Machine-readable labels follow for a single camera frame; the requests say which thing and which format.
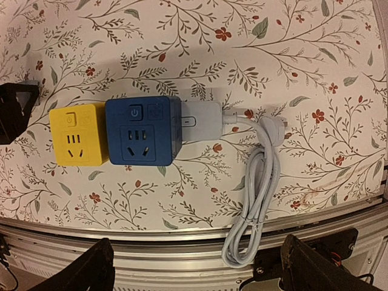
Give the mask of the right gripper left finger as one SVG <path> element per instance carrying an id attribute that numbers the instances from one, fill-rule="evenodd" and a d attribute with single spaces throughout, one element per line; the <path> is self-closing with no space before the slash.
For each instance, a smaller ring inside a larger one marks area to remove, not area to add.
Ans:
<path id="1" fill-rule="evenodd" d="M 100 239 L 70 265 L 32 290 L 113 290 L 114 251 L 110 240 Z"/>

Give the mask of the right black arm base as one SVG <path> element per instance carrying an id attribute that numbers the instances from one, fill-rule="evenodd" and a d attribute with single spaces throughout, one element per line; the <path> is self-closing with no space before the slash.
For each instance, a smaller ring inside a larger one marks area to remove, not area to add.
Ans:
<path id="1" fill-rule="evenodd" d="M 304 239 L 303 242 L 334 265 L 340 266 L 342 261 L 350 258 L 357 237 L 358 230 L 352 228 L 316 239 Z M 280 278 L 281 274 L 281 246 L 257 251 L 253 263 L 255 281 Z"/>

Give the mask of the yellow cube plug adapter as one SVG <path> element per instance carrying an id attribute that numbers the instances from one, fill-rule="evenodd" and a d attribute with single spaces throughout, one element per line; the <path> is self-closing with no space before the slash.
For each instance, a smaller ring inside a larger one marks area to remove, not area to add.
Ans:
<path id="1" fill-rule="evenodd" d="M 60 166 L 100 166 L 109 150 L 103 102 L 52 109 L 50 130 Z"/>

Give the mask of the blue cube plug adapter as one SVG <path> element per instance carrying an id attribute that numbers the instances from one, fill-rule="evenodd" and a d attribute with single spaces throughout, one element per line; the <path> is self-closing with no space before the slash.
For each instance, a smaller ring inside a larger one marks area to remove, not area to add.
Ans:
<path id="1" fill-rule="evenodd" d="M 181 100 L 176 96 L 111 99 L 105 103 L 110 162 L 169 166 L 182 147 Z"/>

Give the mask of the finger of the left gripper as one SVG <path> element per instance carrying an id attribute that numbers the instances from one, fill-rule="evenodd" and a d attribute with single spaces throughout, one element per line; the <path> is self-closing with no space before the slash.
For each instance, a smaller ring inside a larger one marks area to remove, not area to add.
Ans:
<path id="1" fill-rule="evenodd" d="M 39 86 L 7 82 L 1 85 L 1 145 L 9 145 L 27 129 Z"/>

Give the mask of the small light blue adapter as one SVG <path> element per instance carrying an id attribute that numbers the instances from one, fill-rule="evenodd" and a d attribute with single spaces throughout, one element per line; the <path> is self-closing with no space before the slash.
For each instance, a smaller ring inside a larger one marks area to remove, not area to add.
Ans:
<path id="1" fill-rule="evenodd" d="M 34 80 L 34 79 L 28 79 L 28 80 L 22 81 L 21 84 L 24 84 L 24 85 L 37 85 L 37 86 L 39 86 L 39 81 Z"/>

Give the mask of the grey-blue power strip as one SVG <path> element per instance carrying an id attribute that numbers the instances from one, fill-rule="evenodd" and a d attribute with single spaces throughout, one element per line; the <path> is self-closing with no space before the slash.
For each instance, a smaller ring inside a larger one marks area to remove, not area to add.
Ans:
<path id="1" fill-rule="evenodd" d="M 219 102 L 183 102 L 181 113 L 184 142 L 215 141 L 222 137 L 222 107 Z"/>

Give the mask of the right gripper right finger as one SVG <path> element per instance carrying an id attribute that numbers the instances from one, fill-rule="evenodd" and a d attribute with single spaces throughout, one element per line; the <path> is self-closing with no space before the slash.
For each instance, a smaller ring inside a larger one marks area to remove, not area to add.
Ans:
<path id="1" fill-rule="evenodd" d="M 281 246 L 284 290 L 378 290 L 335 266 L 294 235 Z"/>

